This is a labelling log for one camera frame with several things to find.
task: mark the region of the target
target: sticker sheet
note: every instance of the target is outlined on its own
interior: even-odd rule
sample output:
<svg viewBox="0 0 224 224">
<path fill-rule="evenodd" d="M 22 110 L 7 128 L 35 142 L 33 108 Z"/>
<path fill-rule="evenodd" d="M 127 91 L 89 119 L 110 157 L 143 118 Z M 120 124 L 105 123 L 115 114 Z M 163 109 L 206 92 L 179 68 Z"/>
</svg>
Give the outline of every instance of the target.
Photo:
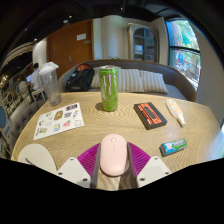
<svg viewBox="0 0 224 224">
<path fill-rule="evenodd" d="M 73 128 L 84 126 L 79 103 L 74 103 L 40 115 L 34 139 L 41 139 Z"/>
</svg>

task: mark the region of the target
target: white wall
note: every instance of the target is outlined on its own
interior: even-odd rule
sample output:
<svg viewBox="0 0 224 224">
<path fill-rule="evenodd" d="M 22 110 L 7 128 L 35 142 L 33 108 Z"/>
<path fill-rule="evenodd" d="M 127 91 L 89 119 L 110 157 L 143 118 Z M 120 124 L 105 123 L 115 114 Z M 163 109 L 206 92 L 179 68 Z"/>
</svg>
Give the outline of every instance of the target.
<svg viewBox="0 0 224 224">
<path fill-rule="evenodd" d="M 47 63 L 47 38 L 39 41 L 33 47 L 33 63 L 39 63 L 39 66 Z"/>
<path fill-rule="evenodd" d="M 95 59 L 109 59 L 108 56 L 128 59 L 128 24 L 134 23 L 155 28 L 159 32 L 160 63 L 167 65 L 167 36 L 165 22 L 159 18 L 152 23 L 124 18 L 105 16 L 93 20 Z"/>
<path fill-rule="evenodd" d="M 103 58 L 101 19 L 93 20 L 93 39 L 95 59 Z"/>
<path fill-rule="evenodd" d="M 221 125 L 224 117 L 223 67 L 206 37 L 193 24 L 190 25 L 198 39 L 201 53 L 201 75 L 195 102 L 210 107 Z"/>
<path fill-rule="evenodd" d="M 166 23 L 163 17 L 160 17 L 150 24 L 159 32 L 159 63 L 168 65 L 168 36 L 166 32 Z"/>
</svg>

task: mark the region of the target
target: orange label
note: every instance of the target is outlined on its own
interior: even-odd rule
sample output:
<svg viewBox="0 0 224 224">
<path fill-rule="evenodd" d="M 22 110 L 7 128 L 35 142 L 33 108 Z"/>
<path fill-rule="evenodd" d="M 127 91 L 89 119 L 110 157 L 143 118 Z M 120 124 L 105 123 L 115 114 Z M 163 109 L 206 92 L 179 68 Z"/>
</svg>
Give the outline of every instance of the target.
<svg viewBox="0 0 224 224">
<path fill-rule="evenodd" d="M 169 101 L 170 106 L 173 108 L 173 110 L 176 113 L 183 113 L 182 110 L 180 109 L 180 107 L 176 104 L 176 102 L 174 100 L 168 100 L 168 101 Z"/>
</svg>

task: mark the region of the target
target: brown wooden door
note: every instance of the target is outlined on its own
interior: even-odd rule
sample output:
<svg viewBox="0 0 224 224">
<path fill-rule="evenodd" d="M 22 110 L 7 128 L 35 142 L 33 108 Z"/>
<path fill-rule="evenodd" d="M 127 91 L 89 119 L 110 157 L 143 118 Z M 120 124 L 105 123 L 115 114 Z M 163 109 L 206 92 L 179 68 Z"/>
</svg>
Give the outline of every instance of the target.
<svg viewBox="0 0 224 224">
<path fill-rule="evenodd" d="M 77 40 L 81 34 L 86 38 Z M 48 36 L 47 59 L 59 66 L 58 79 L 75 65 L 93 60 L 92 44 L 92 20 L 68 25 Z"/>
</svg>

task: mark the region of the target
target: small green box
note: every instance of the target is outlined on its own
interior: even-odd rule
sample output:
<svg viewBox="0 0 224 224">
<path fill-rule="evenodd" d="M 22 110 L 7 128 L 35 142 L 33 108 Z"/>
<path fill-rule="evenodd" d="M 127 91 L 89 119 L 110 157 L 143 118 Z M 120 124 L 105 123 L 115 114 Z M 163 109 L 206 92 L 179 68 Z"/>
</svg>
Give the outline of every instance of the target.
<svg viewBox="0 0 224 224">
<path fill-rule="evenodd" d="M 175 152 L 181 151 L 187 147 L 187 142 L 184 138 L 173 141 L 173 142 L 166 142 L 160 146 L 160 152 L 162 156 L 168 156 Z"/>
</svg>

